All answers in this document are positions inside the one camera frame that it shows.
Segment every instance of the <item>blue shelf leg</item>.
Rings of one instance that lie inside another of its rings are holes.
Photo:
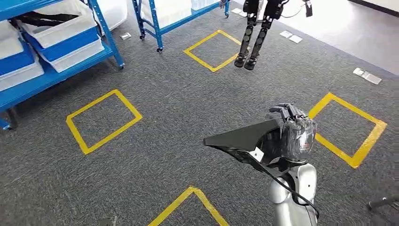
[[[0,119],[0,128],[2,128],[3,130],[9,130],[11,126],[7,121]]]
[[[95,13],[97,14],[98,20],[100,20],[100,25],[103,28],[105,37],[107,38],[107,43],[113,52],[113,55],[115,57],[116,62],[119,65],[119,68],[122,69],[125,66],[125,63],[123,63],[122,57],[120,56],[119,51],[116,48],[112,34],[110,32],[110,29],[108,29],[107,23],[105,22],[104,16],[100,10],[100,7],[98,6],[97,0],[88,0],[88,4],[89,4],[90,8],[93,9],[95,11]]]
[[[160,32],[160,25],[158,23],[157,10],[155,9],[154,0],[149,0],[149,2],[150,2],[151,14],[152,14],[152,21],[154,23],[153,25],[154,25],[154,30],[155,30],[155,36],[157,38],[157,43],[158,43],[157,52],[162,53],[162,50],[163,50],[162,34]]]
[[[138,22],[138,28],[140,29],[140,39],[144,40],[145,37],[145,30],[144,30],[144,23],[143,20],[140,16],[140,11],[141,11],[141,0],[140,1],[140,5],[138,5],[137,0],[133,0],[133,7],[135,8],[135,14],[136,14],[136,19]]]
[[[224,5],[224,14],[226,15],[226,18],[229,18],[229,5],[230,5],[230,0],[227,0],[226,4]]]

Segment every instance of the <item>plastic bin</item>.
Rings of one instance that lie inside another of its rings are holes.
[[[0,91],[36,78],[42,74],[44,74],[43,68],[39,63],[39,58],[35,56],[33,64],[0,76]]]
[[[199,10],[217,2],[219,2],[219,0],[191,0],[193,10]]]
[[[173,24],[179,20],[182,20],[188,16],[191,16],[191,3],[185,4],[179,7],[164,7],[164,8],[156,8],[157,11],[157,19],[160,28],[166,27],[170,24]],[[141,17],[148,20],[153,24],[151,10],[149,7],[142,5],[141,6]]]
[[[33,48],[44,56],[48,61],[57,60],[85,45],[88,45],[98,40],[97,28],[92,27],[78,35],[70,37],[62,42],[52,45],[48,48],[43,48],[32,36],[24,33],[24,37]]]
[[[154,0],[155,8],[162,10],[164,8],[186,8],[191,7],[192,0]],[[150,8],[150,2],[148,0],[142,0],[142,6]]]
[[[0,59],[15,55],[24,50],[19,41],[19,32],[7,20],[0,21]]]
[[[28,32],[29,35],[34,37],[43,48],[48,48],[97,25],[93,18],[93,12],[91,9],[79,0],[63,0],[37,9],[35,12],[46,15],[61,13],[79,15],[75,19],[54,27],[36,27],[19,21],[20,27]]]
[[[54,61],[49,61],[44,57],[41,53],[39,55],[47,61],[51,66],[57,71],[57,72],[62,72],[65,71],[66,69],[77,65],[78,63],[88,59],[89,57],[94,56],[95,54],[101,52],[104,50],[104,46],[101,42],[100,37],[97,38],[96,41],[85,45],[63,57],[58,58],[57,60]]]
[[[23,40],[19,40],[18,38],[17,40],[19,44],[23,46],[24,50],[20,53],[0,59],[0,75],[31,65],[34,62],[32,50],[29,45]]]

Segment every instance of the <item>white storage bin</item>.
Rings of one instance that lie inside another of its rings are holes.
[[[128,18],[128,0],[97,0],[108,28],[113,30]]]
[[[91,9],[79,0],[63,0],[37,9],[35,12],[46,15],[56,15],[61,13],[79,15],[77,18],[54,27],[36,27],[20,22],[20,27],[34,37],[43,48],[48,48],[97,25],[93,18],[93,12]]]
[[[0,76],[0,91],[36,78],[42,74],[44,74],[43,68],[39,63],[39,58],[35,56],[35,63]]]
[[[163,8],[191,8],[191,0],[154,0],[155,8],[162,10]],[[148,0],[142,0],[141,5],[150,8]]]
[[[58,58],[54,61],[48,61],[43,55],[40,55],[41,58],[46,60],[53,66],[53,68],[59,73],[65,71],[66,69],[77,65],[78,63],[86,60],[89,57],[94,56],[95,54],[104,50],[104,46],[99,38],[97,41],[94,41],[88,45],[85,45],[61,58]]]
[[[158,24],[160,28],[166,27],[181,19],[191,16],[191,5],[185,6],[185,8],[164,7],[161,9],[156,8],[156,10],[157,10]],[[151,10],[150,8],[144,5],[141,6],[141,17],[153,24]]]
[[[0,59],[22,52],[19,32],[7,20],[0,22]]]
[[[217,2],[219,0],[191,0],[193,10],[199,10]]]

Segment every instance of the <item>white floor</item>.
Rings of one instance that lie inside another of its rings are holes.
[[[291,0],[283,15],[295,14],[302,4],[302,0]],[[303,8],[298,15],[279,21],[399,75],[399,18],[347,0],[312,0],[312,6],[312,17],[306,18]]]

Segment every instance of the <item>yellow floor marking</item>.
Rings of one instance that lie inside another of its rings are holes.
[[[322,145],[324,145],[326,148],[330,149],[333,153],[338,155],[341,159],[343,159],[346,163],[348,163],[350,166],[353,168],[357,168],[361,162],[364,160],[364,158],[367,156],[368,152],[370,149],[373,147],[373,145],[376,143],[377,139],[381,136],[383,133],[386,123],[374,118],[373,116],[367,114],[366,112],[358,109],[357,107],[349,104],[348,102],[342,100],[341,98],[335,96],[332,93],[327,93],[310,111],[309,111],[309,117],[313,119],[316,117],[316,115],[331,101],[334,100],[340,105],[348,108],[349,110],[355,112],[356,114],[362,116],[363,118],[372,121],[375,123],[375,127],[371,131],[371,133],[368,135],[368,137],[365,139],[365,141],[362,143],[360,148],[356,151],[356,153],[350,157],[348,156],[345,152],[341,151],[339,148],[337,148],[335,145],[330,143],[328,140],[326,140],[324,137],[322,137],[320,134],[316,134],[316,140],[319,141]]]
[[[223,63],[221,63],[219,66],[217,67],[212,67],[211,65],[207,64],[205,61],[199,59],[198,57],[196,57],[193,53],[191,53],[190,51],[195,49],[197,46],[201,45],[202,43],[206,42],[207,40],[211,39],[212,37],[214,37],[217,34],[222,34],[225,37],[233,40],[233,42],[237,43],[238,45],[241,45],[241,42],[238,41],[237,39],[235,39],[234,37],[228,35],[226,32],[222,31],[222,30],[217,30],[214,33],[210,34],[209,36],[205,37],[204,39],[202,39],[201,41],[195,43],[194,45],[188,47],[187,49],[183,50],[183,52],[187,55],[189,55],[191,58],[193,58],[195,61],[197,61],[199,64],[201,64],[202,66],[208,68],[209,70],[211,70],[212,72],[215,72],[219,69],[221,69],[222,67],[228,65],[231,61],[233,61],[237,55],[233,55],[232,57],[230,57],[229,59],[227,59],[226,61],[224,61]]]
[[[184,200],[188,198],[192,193],[194,193],[204,204],[205,208],[211,213],[213,218],[216,220],[217,223],[219,223],[222,226],[227,226],[229,225],[226,220],[217,212],[217,210],[214,208],[214,206],[209,202],[209,200],[206,198],[205,194],[199,190],[198,188],[195,187],[188,187],[177,199],[175,199],[168,207],[166,207],[165,210],[163,210],[157,218],[155,218],[148,226],[158,226],[162,221],[166,219],[166,217],[169,216],[170,213],[172,213]]]
[[[98,104],[99,102],[105,100],[107,97],[111,96],[112,94],[115,94],[119,98],[119,100],[122,101],[122,103],[132,112],[132,114],[135,116],[135,118],[132,121],[126,123],[121,128],[117,129],[115,132],[113,132],[110,135],[106,136],[104,139],[100,140],[99,142],[97,142],[93,146],[88,147],[86,142],[83,140],[82,136],[80,135],[78,129],[76,128],[75,124],[73,123],[72,118],[75,117],[76,115],[84,112],[85,110],[91,108],[95,104]],[[119,90],[114,89],[111,92],[105,94],[104,96],[102,96],[102,97],[96,99],[95,101],[91,102],[90,104],[84,106],[83,108],[81,108],[81,109],[75,111],[74,113],[68,115],[66,117],[66,124],[68,125],[69,129],[71,130],[71,133],[73,134],[73,136],[75,137],[76,141],[78,142],[80,148],[82,149],[82,152],[84,154],[89,154],[92,151],[94,151],[95,149],[101,147],[103,144],[105,144],[108,141],[110,141],[111,139],[113,139],[114,137],[116,137],[117,135],[119,135],[121,132],[127,130],[129,127],[134,125],[140,119],[142,119],[142,115],[135,109],[135,107],[133,107],[133,105],[131,103],[129,103],[129,101],[122,95],[122,93]]]

